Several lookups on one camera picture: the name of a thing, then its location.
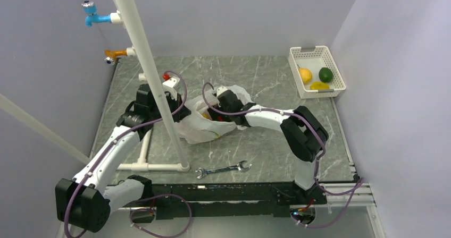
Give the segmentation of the translucent white plastic bag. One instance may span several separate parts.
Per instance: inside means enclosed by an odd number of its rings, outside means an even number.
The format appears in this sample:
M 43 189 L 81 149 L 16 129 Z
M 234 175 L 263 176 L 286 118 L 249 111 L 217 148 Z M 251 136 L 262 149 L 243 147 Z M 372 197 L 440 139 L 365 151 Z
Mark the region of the translucent white plastic bag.
M 203 115 L 207 114 L 208 106 L 201 95 L 186 101 L 185 106 L 191 114 L 176 122 L 175 127 L 179 137 L 189 144 L 213 141 L 237 128 L 235 122 L 205 118 Z

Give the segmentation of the yellow fake mango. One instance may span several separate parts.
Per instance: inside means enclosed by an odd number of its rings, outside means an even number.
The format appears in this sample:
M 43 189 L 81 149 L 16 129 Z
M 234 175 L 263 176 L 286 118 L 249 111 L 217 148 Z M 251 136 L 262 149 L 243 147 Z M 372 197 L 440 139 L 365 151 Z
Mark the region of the yellow fake mango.
M 324 82 L 315 81 L 310 85 L 310 90 L 329 90 L 330 86 Z

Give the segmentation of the green fake lime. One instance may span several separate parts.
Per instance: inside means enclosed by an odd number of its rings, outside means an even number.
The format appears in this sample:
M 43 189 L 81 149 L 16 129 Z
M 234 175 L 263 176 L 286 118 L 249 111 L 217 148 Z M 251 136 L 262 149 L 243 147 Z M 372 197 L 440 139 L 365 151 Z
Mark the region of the green fake lime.
M 329 83 L 333 80 L 333 72 L 327 68 L 327 67 L 322 67 L 319 72 L 318 72 L 318 76 L 321 82 L 323 83 Z

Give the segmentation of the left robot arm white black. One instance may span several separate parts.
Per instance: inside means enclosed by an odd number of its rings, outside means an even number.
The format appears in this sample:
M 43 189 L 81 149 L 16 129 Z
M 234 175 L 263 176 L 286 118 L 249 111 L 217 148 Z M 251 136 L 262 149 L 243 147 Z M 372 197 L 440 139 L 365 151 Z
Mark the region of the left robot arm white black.
M 153 198 L 151 180 L 133 175 L 109 189 L 108 181 L 129 150 L 142 142 L 153 125 L 162 120 L 148 84 L 142 84 L 126 111 L 119 117 L 110 138 L 93 159 L 72 179 L 61 179 L 55 187 L 57 218 L 66 237 L 73 237 L 70 226 L 96 233 L 110 214 L 136 202 L 148 205 Z

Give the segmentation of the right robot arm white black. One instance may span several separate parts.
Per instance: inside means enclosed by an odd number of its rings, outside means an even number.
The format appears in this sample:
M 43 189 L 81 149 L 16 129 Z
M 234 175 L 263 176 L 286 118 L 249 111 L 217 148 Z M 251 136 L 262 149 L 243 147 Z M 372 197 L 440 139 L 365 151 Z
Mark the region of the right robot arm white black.
M 239 128 L 266 128 L 281 132 L 297 158 L 297 173 L 293 189 L 294 199 L 307 203 L 313 198 L 315 178 L 319 171 L 319 158 L 325 152 L 329 135 L 323 125 L 305 106 L 294 110 L 266 108 L 254 102 L 244 104 L 226 87 L 214 89 L 212 95 L 219 101 L 211 107 L 225 118 L 235 122 Z

